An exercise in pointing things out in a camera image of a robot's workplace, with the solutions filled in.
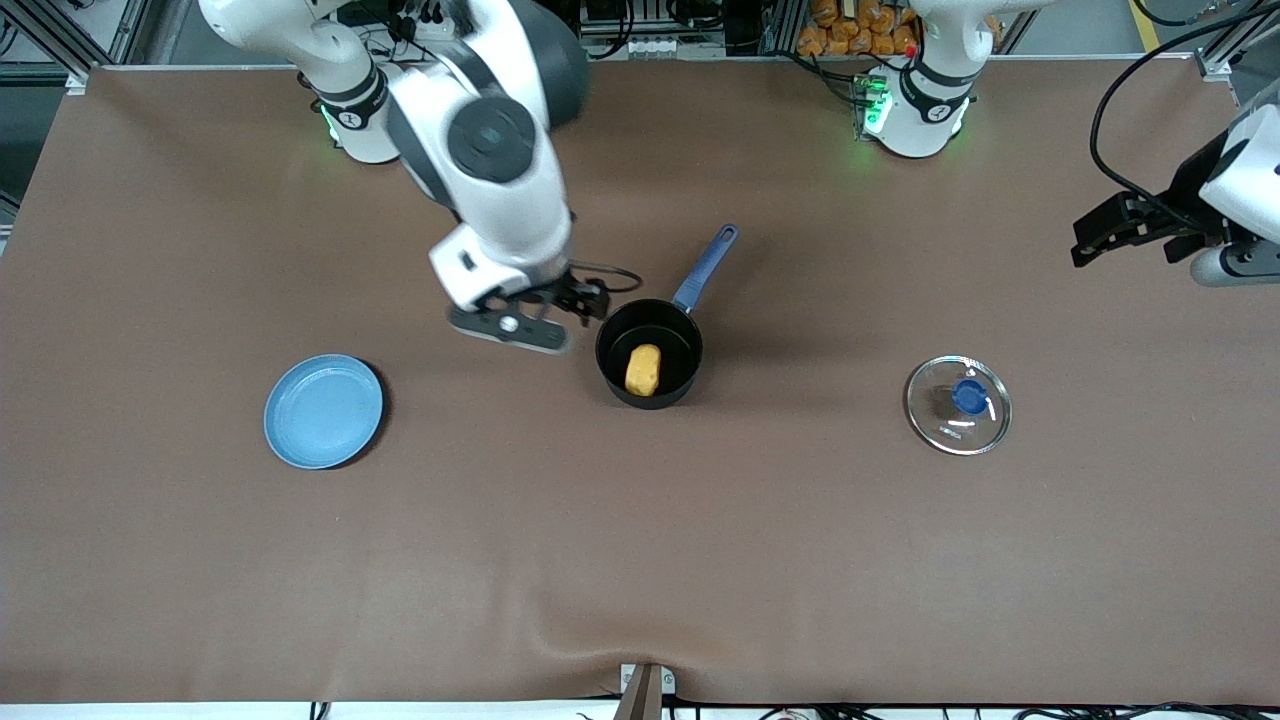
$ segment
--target brown table surface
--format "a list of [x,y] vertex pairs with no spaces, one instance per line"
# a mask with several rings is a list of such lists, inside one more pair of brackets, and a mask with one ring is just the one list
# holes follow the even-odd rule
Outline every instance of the brown table surface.
[[[742,231],[660,413],[594,328],[449,329],[449,214],[328,147],[293,73],[95,73],[0,261],[0,700],[590,696],[654,660],[700,701],[1280,703],[1280,290],[1071,268],[1123,67],[993,63],[924,161],[790,64],[598,67],[556,138],[580,256],[664,296]],[[1162,188],[1231,113],[1156,63],[1103,149]],[[320,352],[392,414],[307,473],[261,413]],[[1012,393],[987,456],[902,415],[950,352]]]

